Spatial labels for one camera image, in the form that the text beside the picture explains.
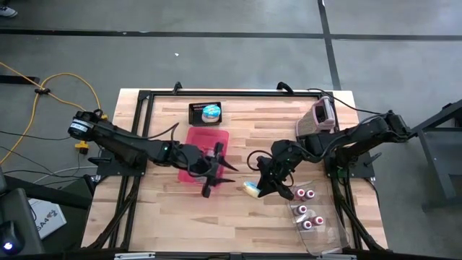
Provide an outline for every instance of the small black container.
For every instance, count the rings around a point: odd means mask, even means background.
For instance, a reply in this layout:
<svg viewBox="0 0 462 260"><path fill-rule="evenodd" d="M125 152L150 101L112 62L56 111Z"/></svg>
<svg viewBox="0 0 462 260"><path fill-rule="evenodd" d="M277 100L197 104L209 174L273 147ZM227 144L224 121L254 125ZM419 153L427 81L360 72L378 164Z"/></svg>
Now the small black container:
<svg viewBox="0 0 462 260"><path fill-rule="evenodd" d="M216 105L220 109L220 114L217 122L206 123L202 121L202 110L208 105ZM222 122L222 103L209 102L209 103L193 103L189 104L189 124L193 126L216 126Z"/></svg>

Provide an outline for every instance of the pink plastic bin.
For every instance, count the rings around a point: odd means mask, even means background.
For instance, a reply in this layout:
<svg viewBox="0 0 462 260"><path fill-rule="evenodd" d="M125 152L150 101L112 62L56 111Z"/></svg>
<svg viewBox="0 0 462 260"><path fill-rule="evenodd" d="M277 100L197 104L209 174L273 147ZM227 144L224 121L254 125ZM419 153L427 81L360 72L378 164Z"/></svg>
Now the pink plastic bin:
<svg viewBox="0 0 462 260"><path fill-rule="evenodd" d="M230 133L227 131L201 127L190 127L188 130L188 136L186 137L186 144L194 144L207 154L208 151L211 151L210 153L213 152L217 142L221 142L224 145L222 155L225 156L228 148L229 138ZM218 178L223 176L223 170L223 166L220 165L217 172ZM178 180L180 182L186 183L203 183L201 178L193 178L189 176L188 172L185 170L180 170L178 173Z"/></svg>

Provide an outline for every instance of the wooden tabletop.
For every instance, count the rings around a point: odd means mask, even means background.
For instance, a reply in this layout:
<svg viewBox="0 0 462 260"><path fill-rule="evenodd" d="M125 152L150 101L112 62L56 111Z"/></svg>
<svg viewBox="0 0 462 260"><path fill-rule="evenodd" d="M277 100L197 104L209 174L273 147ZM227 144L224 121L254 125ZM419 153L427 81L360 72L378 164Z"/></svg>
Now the wooden tabletop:
<svg viewBox="0 0 462 260"><path fill-rule="evenodd" d="M113 123L131 130L139 89L122 89ZM350 91L334 95L354 105ZM188 104L221 101L223 122L217 129L230 133L226 160L239 172L225 171L225 183L213 190L209 199L200 195L201 186L178 181L178 170L148 163L141 180L131 251L238 251L306 252L292 224L286 201L277 194L254 199L241 190L244 181L258 182L260 173L250 170L246 157L253 150L270 151L278 139L295 139L295 121L316 101L314 97L156 97L149 135L180 122L175 139L184 142L188 125ZM356 111L336 102L340 128L358 123ZM146 106L141 118L144 118ZM139 134L143 122L140 122ZM323 163L302 162L295 182L326 181ZM96 188L82 246L93 242L114 215L120 177L106 178ZM352 179L358 218L383 247L387 247L375 192L362 179ZM351 229L346 229L351 237Z"/></svg>

